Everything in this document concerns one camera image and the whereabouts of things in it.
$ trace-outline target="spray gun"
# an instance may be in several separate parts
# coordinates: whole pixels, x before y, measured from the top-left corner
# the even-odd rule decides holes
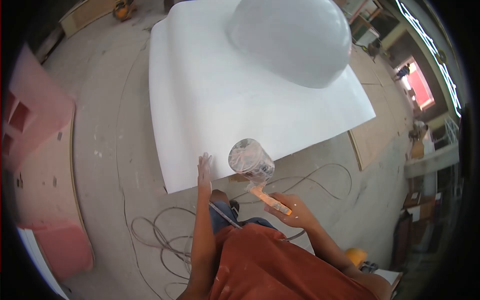
[[[273,176],[275,164],[259,142],[254,139],[243,139],[236,143],[228,155],[228,164],[236,173],[250,180],[247,186],[250,193],[285,215],[292,213],[280,201],[262,191],[267,181]]]

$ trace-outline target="yellow power tool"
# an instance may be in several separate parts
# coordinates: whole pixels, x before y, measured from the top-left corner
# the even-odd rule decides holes
[[[112,14],[115,19],[123,22],[130,19],[135,10],[137,10],[137,6],[133,0],[117,0]]]

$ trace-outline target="paint cup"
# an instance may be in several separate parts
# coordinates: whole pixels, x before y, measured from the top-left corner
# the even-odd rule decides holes
[[[261,186],[275,171],[275,163],[254,139],[243,139],[236,143],[228,155],[228,164],[236,173]]]

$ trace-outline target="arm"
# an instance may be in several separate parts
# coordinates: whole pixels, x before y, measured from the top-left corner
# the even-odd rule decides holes
[[[214,262],[216,256],[215,237],[208,212],[208,202],[212,194],[210,183],[210,161],[205,153],[198,162],[198,198],[197,215],[193,229],[192,273],[187,288],[178,297],[182,299],[206,299],[215,278]]]
[[[379,275],[365,274],[357,269],[328,233],[326,233],[311,211],[298,196],[284,195],[281,193],[273,193],[270,194],[270,196],[290,208],[292,213],[287,216],[269,206],[266,206],[265,210],[278,217],[280,221],[288,226],[305,229],[308,238],[310,239],[310,243],[312,244],[313,251],[315,252],[315,256],[331,264],[346,276],[365,286],[380,299],[390,299],[392,287],[388,281]]]

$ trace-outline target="hand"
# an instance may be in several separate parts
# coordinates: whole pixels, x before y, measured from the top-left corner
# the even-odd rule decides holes
[[[212,195],[212,183],[210,181],[210,162],[212,161],[212,156],[208,156],[208,153],[205,152],[203,156],[198,157],[198,198],[206,198],[210,200]]]
[[[318,224],[317,219],[313,216],[310,209],[308,209],[305,203],[303,203],[297,195],[285,195],[275,192],[269,196],[280,201],[283,205],[291,209],[292,213],[287,216],[268,205],[265,205],[264,211],[276,216],[288,226],[306,229]]]

